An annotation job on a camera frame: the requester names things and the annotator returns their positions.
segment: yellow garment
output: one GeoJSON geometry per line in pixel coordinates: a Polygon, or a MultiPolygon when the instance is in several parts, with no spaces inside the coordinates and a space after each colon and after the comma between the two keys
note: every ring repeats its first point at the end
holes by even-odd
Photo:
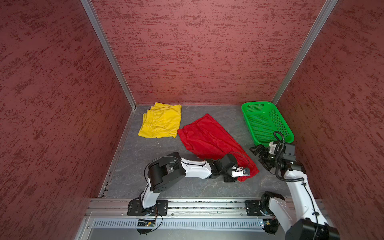
{"type": "Polygon", "coordinates": [[[181,105],[155,103],[147,113],[143,114],[143,125],[139,136],[146,138],[176,138],[180,128],[181,105]]]}

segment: black and white robotic arm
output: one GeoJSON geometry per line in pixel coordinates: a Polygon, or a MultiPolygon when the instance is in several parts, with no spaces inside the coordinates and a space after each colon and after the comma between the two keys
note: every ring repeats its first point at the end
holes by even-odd
{"type": "MultiPolygon", "coordinates": [[[[250,150],[268,170],[275,168],[278,179],[285,181],[291,192],[296,212],[293,212],[280,194],[265,192],[260,200],[260,212],[274,214],[286,233],[286,240],[338,240],[336,228],[328,225],[317,206],[308,184],[304,166],[296,161],[295,146],[280,141],[270,142],[270,147],[259,145],[250,150]]],[[[224,182],[234,182],[238,177],[249,176],[249,168],[239,167],[236,157],[228,153],[220,160],[190,161],[173,152],[149,163],[147,186],[140,194],[143,209],[156,205],[159,194],[183,177],[214,179],[222,175],[224,182]]]]}

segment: red garment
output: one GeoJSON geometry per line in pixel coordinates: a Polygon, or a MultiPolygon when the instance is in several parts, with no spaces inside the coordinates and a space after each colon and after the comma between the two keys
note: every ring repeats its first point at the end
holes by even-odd
{"type": "MultiPolygon", "coordinates": [[[[249,158],[251,175],[239,177],[240,182],[253,177],[259,170],[243,148],[233,139],[229,133],[209,114],[179,129],[178,134],[187,150],[193,152],[201,159],[221,159],[229,152],[240,152],[249,158]]],[[[248,160],[238,153],[231,153],[240,167],[246,167],[248,160]]]]}

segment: green basket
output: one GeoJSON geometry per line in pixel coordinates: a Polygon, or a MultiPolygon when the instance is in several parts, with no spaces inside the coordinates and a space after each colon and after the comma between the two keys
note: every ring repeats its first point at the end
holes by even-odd
{"type": "Polygon", "coordinates": [[[295,137],[277,107],[270,102],[244,103],[241,106],[245,122],[251,132],[255,145],[269,146],[269,142],[275,141],[274,131],[280,131],[285,141],[293,142],[295,137]]]}

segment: red wall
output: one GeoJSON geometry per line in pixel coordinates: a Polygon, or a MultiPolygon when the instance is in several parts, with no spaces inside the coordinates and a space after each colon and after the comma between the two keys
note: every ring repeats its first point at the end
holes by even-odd
{"type": "Polygon", "coordinates": [[[138,103],[272,100],[324,0],[94,0],[138,103]]]}
{"type": "Polygon", "coordinates": [[[384,239],[383,13],[339,0],[278,103],[343,239],[384,239]]]}
{"type": "Polygon", "coordinates": [[[79,0],[0,19],[0,239],[72,240],[130,107],[79,0]]]}

